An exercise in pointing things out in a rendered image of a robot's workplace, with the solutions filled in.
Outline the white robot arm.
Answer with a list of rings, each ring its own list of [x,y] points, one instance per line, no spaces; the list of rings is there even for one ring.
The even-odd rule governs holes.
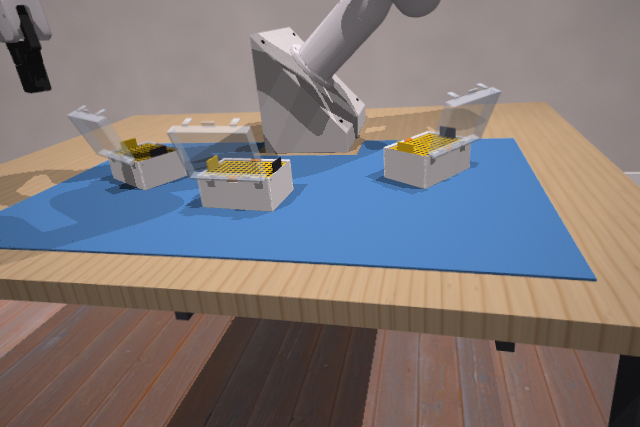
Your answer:
[[[291,54],[314,81],[331,88],[333,75],[381,25],[392,3],[402,14],[418,18],[431,13],[440,1],[340,0],[302,46],[290,48]]]

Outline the blue bench mat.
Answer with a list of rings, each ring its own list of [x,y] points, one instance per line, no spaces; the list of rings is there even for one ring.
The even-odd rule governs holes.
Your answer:
[[[0,249],[286,262],[596,281],[514,138],[471,144],[427,189],[384,177],[383,147],[290,159],[273,211],[207,208],[188,176],[142,190],[109,160],[0,211]]]

